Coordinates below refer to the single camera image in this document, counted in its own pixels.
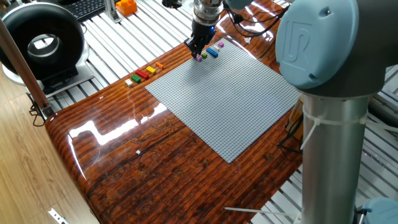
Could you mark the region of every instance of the wooden floor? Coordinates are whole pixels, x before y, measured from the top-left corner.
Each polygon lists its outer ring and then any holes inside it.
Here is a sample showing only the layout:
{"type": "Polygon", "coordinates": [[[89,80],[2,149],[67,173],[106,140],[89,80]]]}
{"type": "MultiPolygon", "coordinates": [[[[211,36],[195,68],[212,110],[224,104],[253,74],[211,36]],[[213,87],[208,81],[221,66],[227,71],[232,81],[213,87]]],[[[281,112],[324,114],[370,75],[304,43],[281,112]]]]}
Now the wooden floor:
{"type": "Polygon", "coordinates": [[[62,166],[44,127],[33,126],[25,88],[0,68],[0,223],[98,223],[62,166]]]}

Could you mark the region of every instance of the orange lego brick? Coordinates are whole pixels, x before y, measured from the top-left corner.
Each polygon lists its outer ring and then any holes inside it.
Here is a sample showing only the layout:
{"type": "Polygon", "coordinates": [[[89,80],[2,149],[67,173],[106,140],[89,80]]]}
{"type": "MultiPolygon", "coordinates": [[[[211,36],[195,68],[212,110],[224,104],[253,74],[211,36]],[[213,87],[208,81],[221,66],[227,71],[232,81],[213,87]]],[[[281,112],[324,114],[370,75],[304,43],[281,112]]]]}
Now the orange lego brick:
{"type": "Polygon", "coordinates": [[[137,3],[135,0],[122,0],[116,3],[116,9],[124,16],[129,16],[137,12],[137,3]]]}
{"type": "Polygon", "coordinates": [[[164,66],[163,66],[161,63],[159,63],[159,62],[156,62],[155,65],[158,66],[158,67],[161,68],[161,69],[164,68],[164,66]]]}

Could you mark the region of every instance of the yellow lego brick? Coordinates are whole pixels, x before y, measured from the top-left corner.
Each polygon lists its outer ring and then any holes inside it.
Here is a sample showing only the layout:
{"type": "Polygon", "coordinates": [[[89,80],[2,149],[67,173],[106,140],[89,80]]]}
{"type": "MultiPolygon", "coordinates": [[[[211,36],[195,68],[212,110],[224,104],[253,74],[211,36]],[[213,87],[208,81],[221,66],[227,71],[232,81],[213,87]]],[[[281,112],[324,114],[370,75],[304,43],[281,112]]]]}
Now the yellow lego brick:
{"type": "Polygon", "coordinates": [[[153,75],[156,74],[156,69],[152,68],[151,66],[148,66],[148,67],[147,67],[147,71],[148,71],[149,73],[153,74],[153,75]]]}

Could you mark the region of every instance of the keyboard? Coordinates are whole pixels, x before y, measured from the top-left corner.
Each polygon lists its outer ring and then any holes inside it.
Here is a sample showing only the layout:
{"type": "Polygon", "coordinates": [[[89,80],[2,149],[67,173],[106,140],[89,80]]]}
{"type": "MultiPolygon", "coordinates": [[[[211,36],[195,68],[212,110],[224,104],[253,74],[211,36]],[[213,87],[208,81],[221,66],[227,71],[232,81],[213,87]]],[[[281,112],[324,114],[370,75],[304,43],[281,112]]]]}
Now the keyboard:
{"type": "Polygon", "coordinates": [[[83,22],[103,12],[105,2],[104,0],[79,0],[63,7],[68,9],[79,22],[83,22]]]}

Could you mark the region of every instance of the robot logo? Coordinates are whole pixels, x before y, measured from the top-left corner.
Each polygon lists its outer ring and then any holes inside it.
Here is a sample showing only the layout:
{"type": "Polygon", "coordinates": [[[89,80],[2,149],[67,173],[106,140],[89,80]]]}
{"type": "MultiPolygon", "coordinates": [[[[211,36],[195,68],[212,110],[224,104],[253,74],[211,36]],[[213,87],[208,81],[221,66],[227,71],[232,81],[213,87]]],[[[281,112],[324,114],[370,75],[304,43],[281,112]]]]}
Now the robot logo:
{"type": "Polygon", "coordinates": [[[305,55],[310,43],[312,25],[301,22],[286,23],[283,61],[291,66],[305,70],[308,59],[305,55]]]}

